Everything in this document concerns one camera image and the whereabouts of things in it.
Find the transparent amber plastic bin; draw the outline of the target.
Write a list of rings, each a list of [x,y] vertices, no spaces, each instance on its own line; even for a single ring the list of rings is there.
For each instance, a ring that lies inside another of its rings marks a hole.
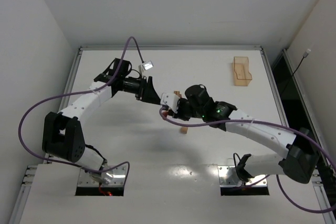
[[[252,75],[249,72],[249,58],[235,56],[232,63],[234,85],[247,87],[252,81]]]

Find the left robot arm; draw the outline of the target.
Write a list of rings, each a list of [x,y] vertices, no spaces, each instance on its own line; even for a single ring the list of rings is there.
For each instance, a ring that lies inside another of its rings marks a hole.
[[[152,77],[129,77],[131,68],[131,62],[115,58],[94,78],[88,93],[59,112],[48,113],[44,121],[43,151],[99,174],[107,161],[98,150],[85,143],[82,127],[86,120],[119,91],[132,93],[145,103],[160,104]]]

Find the striped light wood block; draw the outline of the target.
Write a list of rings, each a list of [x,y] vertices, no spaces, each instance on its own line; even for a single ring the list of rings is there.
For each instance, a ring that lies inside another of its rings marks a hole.
[[[179,98],[182,97],[181,93],[179,91],[174,91],[174,94],[177,95]]]

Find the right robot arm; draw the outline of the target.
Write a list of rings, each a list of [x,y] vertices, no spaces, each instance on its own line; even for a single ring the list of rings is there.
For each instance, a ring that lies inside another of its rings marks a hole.
[[[235,168],[240,180],[247,182],[266,174],[286,175],[301,184],[310,181],[320,154],[304,137],[253,122],[250,115],[234,105],[214,101],[201,85],[189,87],[184,98],[174,94],[167,105],[174,118],[184,121],[200,118],[211,127],[244,136],[273,151],[273,154],[262,156],[245,154]]]

